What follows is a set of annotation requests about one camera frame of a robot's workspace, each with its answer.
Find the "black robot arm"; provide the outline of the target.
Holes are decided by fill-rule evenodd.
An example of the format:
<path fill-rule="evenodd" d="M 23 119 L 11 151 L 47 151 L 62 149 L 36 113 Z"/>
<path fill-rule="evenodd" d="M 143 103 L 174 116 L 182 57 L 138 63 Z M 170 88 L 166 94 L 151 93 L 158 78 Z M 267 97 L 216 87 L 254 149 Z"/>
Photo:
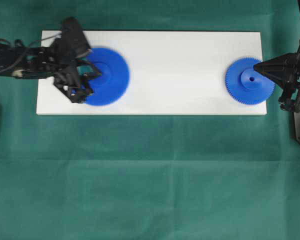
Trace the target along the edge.
<path fill-rule="evenodd" d="M 17 39 L 14 43 L 0 38 L 0 76 L 32 80 L 53 78 L 53 85 L 72 103 L 83 104 L 94 94 L 90 81 L 101 77 L 102 72 L 84 58 L 92 52 L 84 38 L 82 54 L 69 44 L 65 33 L 50 36 L 48 47 L 36 41 L 25 46 Z"/>

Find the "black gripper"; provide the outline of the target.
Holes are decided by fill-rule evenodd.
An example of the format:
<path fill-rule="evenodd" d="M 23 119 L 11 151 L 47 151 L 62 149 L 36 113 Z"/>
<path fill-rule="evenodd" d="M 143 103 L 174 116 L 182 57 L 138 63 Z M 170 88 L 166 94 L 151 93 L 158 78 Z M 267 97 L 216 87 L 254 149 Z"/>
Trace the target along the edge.
<path fill-rule="evenodd" d="M 94 94 L 91 81 L 102 76 L 102 72 L 84 57 L 76 58 L 65 52 L 61 37 L 50 45 L 56 53 L 57 67 L 53 85 L 65 95 L 71 103 L 85 103 L 86 98 Z"/>

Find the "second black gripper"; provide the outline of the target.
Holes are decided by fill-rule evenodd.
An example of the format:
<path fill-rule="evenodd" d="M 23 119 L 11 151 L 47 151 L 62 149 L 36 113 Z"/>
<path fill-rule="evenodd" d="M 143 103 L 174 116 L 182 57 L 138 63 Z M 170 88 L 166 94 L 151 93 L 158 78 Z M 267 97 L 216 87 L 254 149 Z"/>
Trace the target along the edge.
<path fill-rule="evenodd" d="M 300 41 L 297 52 L 282 56 L 283 92 L 280 108 L 288 112 L 300 112 Z"/>

